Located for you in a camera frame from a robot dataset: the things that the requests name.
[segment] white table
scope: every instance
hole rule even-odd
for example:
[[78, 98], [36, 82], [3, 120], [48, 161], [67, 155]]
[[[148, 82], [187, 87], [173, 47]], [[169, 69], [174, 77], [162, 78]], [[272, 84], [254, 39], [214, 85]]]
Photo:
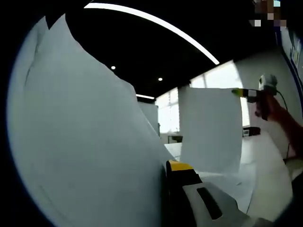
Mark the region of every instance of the white table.
[[[166, 144], [174, 157], [181, 143]], [[266, 131], [242, 139], [241, 164], [256, 164], [256, 185], [247, 214], [274, 221], [292, 198], [291, 179], [278, 148]]]

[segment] white paper sheet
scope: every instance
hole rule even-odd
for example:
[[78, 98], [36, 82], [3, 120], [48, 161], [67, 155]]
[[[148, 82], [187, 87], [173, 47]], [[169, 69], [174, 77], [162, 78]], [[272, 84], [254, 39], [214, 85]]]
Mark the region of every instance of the white paper sheet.
[[24, 89], [10, 84], [20, 95], [8, 100], [8, 131], [38, 208], [61, 227], [160, 226], [173, 157], [133, 92], [73, 39], [65, 16], [45, 33], [28, 72]]
[[247, 213], [256, 184], [256, 165], [241, 164], [237, 174], [212, 174], [198, 172], [203, 182], [211, 182], [232, 196], [239, 210]]
[[188, 88], [184, 99], [180, 161], [201, 172], [237, 172], [242, 143], [240, 98], [231, 88]]

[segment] window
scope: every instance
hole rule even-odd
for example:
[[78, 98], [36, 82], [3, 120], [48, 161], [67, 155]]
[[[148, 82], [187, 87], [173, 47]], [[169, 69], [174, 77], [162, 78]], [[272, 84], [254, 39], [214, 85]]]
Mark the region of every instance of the window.
[[[216, 67], [191, 80], [191, 87], [196, 88], [243, 88], [237, 68], [233, 61]], [[250, 125], [250, 116], [246, 98], [241, 98], [242, 125]]]
[[156, 99], [155, 104], [159, 107], [160, 133], [178, 132], [180, 130], [178, 89], [175, 88], [161, 95]]

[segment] black slot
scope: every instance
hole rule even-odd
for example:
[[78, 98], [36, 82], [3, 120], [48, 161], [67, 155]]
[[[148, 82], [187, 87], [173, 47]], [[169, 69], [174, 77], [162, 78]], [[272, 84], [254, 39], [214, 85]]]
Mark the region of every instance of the black slot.
[[209, 193], [209, 191], [206, 188], [198, 188], [197, 191], [198, 191], [199, 195], [201, 196], [201, 198], [203, 199], [205, 206], [208, 209], [210, 216], [212, 217], [212, 220], [216, 220], [219, 217], [221, 217], [222, 212], [221, 212], [218, 204], [216, 203], [216, 201], [213, 199], [213, 197]]

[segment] ceiling light strip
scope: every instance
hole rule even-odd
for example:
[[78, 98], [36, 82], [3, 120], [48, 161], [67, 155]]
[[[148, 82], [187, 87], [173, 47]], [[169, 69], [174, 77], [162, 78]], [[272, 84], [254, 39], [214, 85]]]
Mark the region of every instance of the ceiling light strip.
[[200, 43], [198, 43], [196, 40], [194, 40], [192, 37], [187, 35], [186, 33], [182, 32], [180, 29], [176, 28], [175, 26], [171, 25], [170, 23], [155, 17], [151, 14], [144, 13], [140, 10], [125, 7], [125, 6], [119, 6], [114, 4], [106, 4], [106, 3], [89, 3], [87, 6], [84, 7], [85, 9], [110, 9], [115, 11], [120, 11], [124, 13], [133, 14], [138, 17], [142, 17], [144, 19], [150, 20], [158, 25], [161, 25], [168, 30], [176, 33], [177, 35], [184, 38], [186, 41], [191, 43], [194, 47], [196, 47], [199, 51], [201, 51], [203, 54], [205, 54], [213, 63], [216, 65], [219, 64], [219, 61], [207, 50], [205, 49]]
[[154, 97], [151, 97], [151, 96], [143, 96], [143, 95], [138, 95], [138, 94], [136, 94], [136, 96], [141, 97], [141, 98], [155, 99]]

